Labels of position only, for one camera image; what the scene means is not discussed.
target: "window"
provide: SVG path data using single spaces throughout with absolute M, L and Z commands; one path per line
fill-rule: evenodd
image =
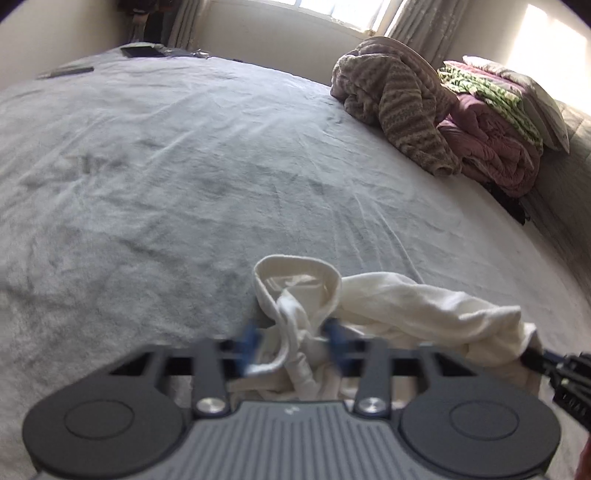
M 361 31 L 382 33 L 392 21 L 402 0 L 273 0 L 286 5 L 312 10 L 355 27 Z

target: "folded bedding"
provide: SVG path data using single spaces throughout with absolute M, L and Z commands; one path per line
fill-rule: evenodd
M 470 65 L 466 65 L 461 61 L 454 61 L 454 60 L 446 60 L 444 62 L 445 65 L 451 65 L 457 69 L 463 70 L 464 72 L 468 72 L 476 77 L 483 78 L 488 80 L 489 82 L 504 88 L 505 90 L 514 93 L 518 97 L 521 98 L 523 111 L 527 117 L 531 120 L 531 122 L 535 125 L 542 137 L 542 142 L 546 147 L 551 148 L 552 150 L 561 149 L 562 146 L 558 142 L 556 138 L 556 134 L 552 130 L 551 125 L 546 120 L 544 112 L 540 109 L 540 107 L 535 102 L 534 97 L 527 92 L 527 90 L 522 87 L 521 85 L 514 83 L 508 79 L 504 79 L 495 75 L 493 73 L 489 73 L 486 70 L 477 69 L 476 67 L 472 67 Z
M 543 117 L 547 120 L 551 130 L 556 135 L 558 143 L 566 153 L 570 151 L 569 135 L 558 104 L 533 78 L 522 73 L 514 72 L 500 63 L 480 57 L 464 56 L 463 59 L 466 64 L 472 67 L 493 73 L 522 86 L 539 107 Z
M 481 183 L 492 180 L 511 197 L 525 195 L 540 166 L 535 147 L 486 103 L 467 94 L 458 100 L 437 128 L 463 159 L 462 173 Z
M 543 152 L 540 132 L 526 116 L 518 95 L 449 64 L 439 70 L 439 76 L 445 87 L 452 92 L 469 93 L 485 102 L 507 120 L 526 141 L 534 145 L 540 154 Z

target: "round black pad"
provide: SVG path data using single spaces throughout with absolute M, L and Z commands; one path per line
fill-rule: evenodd
M 479 376 L 435 382 L 402 411 L 400 432 L 427 462 L 474 479 L 544 471 L 560 441 L 558 420 L 543 402 Z
M 97 376 L 39 402 L 22 426 L 36 467 L 65 478 L 120 478 L 156 463 L 183 432 L 172 400 L 141 377 Z

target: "phone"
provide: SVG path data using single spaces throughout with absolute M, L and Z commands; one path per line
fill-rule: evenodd
M 136 47 L 121 47 L 121 52 L 126 57 L 165 57 L 164 53 L 151 45 L 140 45 Z

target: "metal screw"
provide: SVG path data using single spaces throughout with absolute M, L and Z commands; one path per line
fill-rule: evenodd
M 226 402 L 221 398 L 206 397 L 197 402 L 197 409 L 203 413 L 220 413 L 226 408 Z
M 359 402 L 359 409 L 363 413 L 381 413 L 386 410 L 386 402 L 377 397 L 364 398 Z

